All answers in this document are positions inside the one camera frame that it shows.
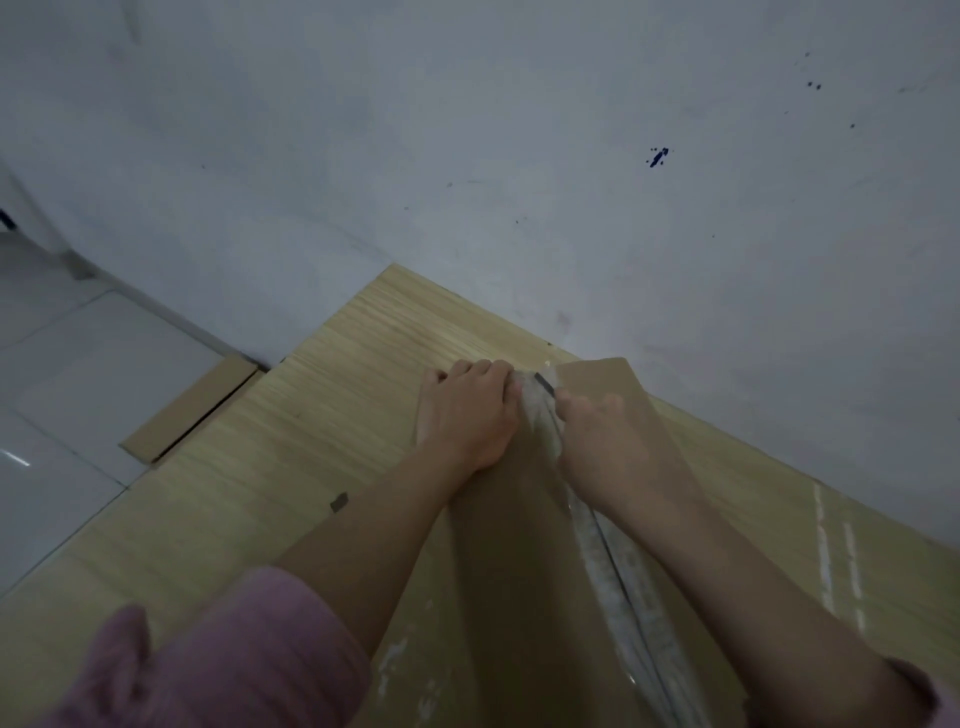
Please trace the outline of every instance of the person's right arm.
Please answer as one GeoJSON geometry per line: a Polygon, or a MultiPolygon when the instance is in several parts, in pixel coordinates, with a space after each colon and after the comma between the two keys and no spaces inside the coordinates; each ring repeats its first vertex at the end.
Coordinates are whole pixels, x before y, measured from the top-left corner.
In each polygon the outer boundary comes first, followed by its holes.
{"type": "Polygon", "coordinates": [[[623,399],[557,392],[560,465],[584,502],[667,570],[769,726],[918,728],[929,698],[804,593],[707,503],[663,482],[623,399]]]}

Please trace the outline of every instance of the blue paint stain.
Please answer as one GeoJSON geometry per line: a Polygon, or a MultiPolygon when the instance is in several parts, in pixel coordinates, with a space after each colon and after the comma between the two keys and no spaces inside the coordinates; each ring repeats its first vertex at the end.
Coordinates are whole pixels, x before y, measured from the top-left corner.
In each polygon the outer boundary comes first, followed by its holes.
{"type": "Polygon", "coordinates": [[[654,167],[656,167],[656,166],[657,166],[657,162],[659,162],[660,164],[663,164],[663,162],[661,162],[660,160],[661,160],[662,158],[666,157],[668,154],[670,154],[670,150],[667,149],[666,147],[663,147],[663,149],[661,149],[659,152],[657,152],[657,155],[654,157],[654,160],[653,160],[652,162],[650,162],[650,169],[653,169],[654,167]]]}

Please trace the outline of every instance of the wood grain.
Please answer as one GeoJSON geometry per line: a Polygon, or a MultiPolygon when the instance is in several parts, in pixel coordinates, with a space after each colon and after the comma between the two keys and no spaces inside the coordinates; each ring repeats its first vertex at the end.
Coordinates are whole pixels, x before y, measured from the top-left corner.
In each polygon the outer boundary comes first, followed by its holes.
{"type": "MultiPolygon", "coordinates": [[[[241,571],[275,559],[329,517],[338,494],[376,480],[410,446],[422,368],[461,357],[502,357],[530,370],[575,358],[389,268],[0,600],[0,725],[22,722],[62,693],[112,610],[144,604],[162,643],[241,571]]],[[[724,515],[819,595],[816,481],[655,405],[724,515]]],[[[960,687],[960,558],[820,490],[838,616],[855,625],[859,608],[878,649],[960,687]],[[856,541],[860,599],[845,523],[856,541]]],[[[442,517],[373,662],[373,689],[356,724],[409,726],[427,714],[431,726],[478,720],[451,552],[442,517]]]]}

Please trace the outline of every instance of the forearm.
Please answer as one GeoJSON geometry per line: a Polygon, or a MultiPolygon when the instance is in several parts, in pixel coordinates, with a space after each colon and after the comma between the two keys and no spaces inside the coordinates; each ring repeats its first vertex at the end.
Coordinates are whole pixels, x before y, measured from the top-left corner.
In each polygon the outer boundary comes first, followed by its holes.
{"type": "Polygon", "coordinates": [[[430,528],[469,475],[457,453],[424,444],[276,565],[317,592],[373,655],[430,528]]]}
{"type": "Polygon", "coordinates": [[[772,726],[922,726],[923,697],[702,501],[622,522],[697,610],[772,726]]]}

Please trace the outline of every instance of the white floor tile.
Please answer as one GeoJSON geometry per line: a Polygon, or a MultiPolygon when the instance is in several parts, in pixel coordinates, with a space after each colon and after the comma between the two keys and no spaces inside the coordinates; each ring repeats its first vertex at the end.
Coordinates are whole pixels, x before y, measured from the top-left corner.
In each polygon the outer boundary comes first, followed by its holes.
{"type": "Polygon", "coordinates": [[[108,290],[98,279],[73,280],[18,234],[0,236],[0,349],[108,290]]]}
{"type": "Polygon", "coordinates": [[[0,595],[122,491],[0,408],[0,595]]]}
{"type": "Polygon", "coordinates": [[[116,292],[0,352],[0,400],[124,485],[118,443],[222,357],[116,292]]]}

